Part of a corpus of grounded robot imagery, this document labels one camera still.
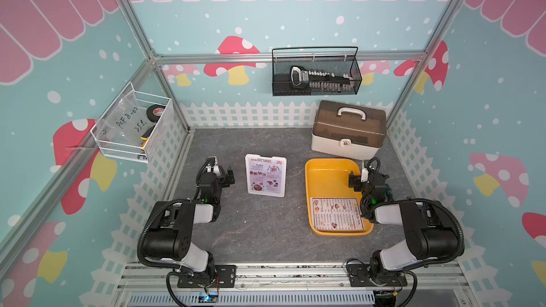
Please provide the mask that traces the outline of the food menu card with photos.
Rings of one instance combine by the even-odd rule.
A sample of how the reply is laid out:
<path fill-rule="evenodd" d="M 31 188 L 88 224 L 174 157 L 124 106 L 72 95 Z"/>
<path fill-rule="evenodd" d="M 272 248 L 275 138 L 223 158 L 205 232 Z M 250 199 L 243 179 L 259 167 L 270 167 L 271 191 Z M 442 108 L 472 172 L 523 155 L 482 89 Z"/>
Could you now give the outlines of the food menu card with photos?
<path fill-rule="evenodd" d="M 311 226 L 333 233 L 365 230 L 356 198 L 311 198 Z"/>

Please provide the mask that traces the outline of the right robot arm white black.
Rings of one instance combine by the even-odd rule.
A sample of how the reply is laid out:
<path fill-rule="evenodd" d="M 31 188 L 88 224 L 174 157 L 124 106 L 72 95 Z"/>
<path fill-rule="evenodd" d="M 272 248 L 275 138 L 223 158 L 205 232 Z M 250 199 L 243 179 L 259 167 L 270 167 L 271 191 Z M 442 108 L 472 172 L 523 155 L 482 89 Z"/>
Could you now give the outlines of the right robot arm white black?
<path fill-rule="evenodd" d="M 410 271 L 445 264 L 464 253 L 464 230 L 455 215 L 437 200 L 395 200 L 389 176 L 380 172 L 377 157 L 363 162 L 360 175 L 351 173 L 348 186 L 361 193 L 361 217 L 372 224 L 399 225 L 404 240 L 375 251 L 367 276 L 376 286 L 400 282 Z"/>

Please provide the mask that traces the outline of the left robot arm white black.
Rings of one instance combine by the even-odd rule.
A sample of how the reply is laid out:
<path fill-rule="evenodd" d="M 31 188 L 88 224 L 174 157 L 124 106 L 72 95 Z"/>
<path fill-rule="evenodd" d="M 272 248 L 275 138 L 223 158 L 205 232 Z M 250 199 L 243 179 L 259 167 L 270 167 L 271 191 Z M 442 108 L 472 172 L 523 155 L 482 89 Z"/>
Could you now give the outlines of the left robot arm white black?
<path fill-rule="evenodd" d="M 208 157 L 196 175 L 193 198 L 159 201 L 137 241 L 137 257 L 147 267 L 171 269 L 201 287 L 218 279 L 213 255 L 192 242 L 193 227 L 214 223 L 221 212 L 221 196 L 235 183 L 232 169 Z"/>

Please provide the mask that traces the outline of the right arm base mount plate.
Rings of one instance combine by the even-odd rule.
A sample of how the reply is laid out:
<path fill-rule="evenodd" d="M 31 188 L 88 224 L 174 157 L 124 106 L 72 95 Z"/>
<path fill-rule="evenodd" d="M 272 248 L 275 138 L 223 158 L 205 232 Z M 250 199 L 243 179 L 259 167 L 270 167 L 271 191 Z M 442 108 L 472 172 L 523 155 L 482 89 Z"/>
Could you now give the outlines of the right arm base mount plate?
<path fill-rule="evenodd" d="M 349 262 L 345 265 L 351 287 L 392 287 L 402 288 L 408 285 L 405 276 L 400 273 L 388 274 L 384 278 L 371 278 L 369 265 Z"/>

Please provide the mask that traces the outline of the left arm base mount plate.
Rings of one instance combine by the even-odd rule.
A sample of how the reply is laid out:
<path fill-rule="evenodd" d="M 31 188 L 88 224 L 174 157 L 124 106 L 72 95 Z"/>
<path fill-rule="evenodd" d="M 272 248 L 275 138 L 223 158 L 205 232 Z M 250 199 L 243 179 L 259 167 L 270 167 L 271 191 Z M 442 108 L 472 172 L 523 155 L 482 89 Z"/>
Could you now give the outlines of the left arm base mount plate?
<path fill-rule="evenodd" d="M 193 276 L 181 274 L 176 285 L 180 289 L 234 288 L 236 274 L 236 265 L 216 265 L 214 270 L 207 269 Z"/>

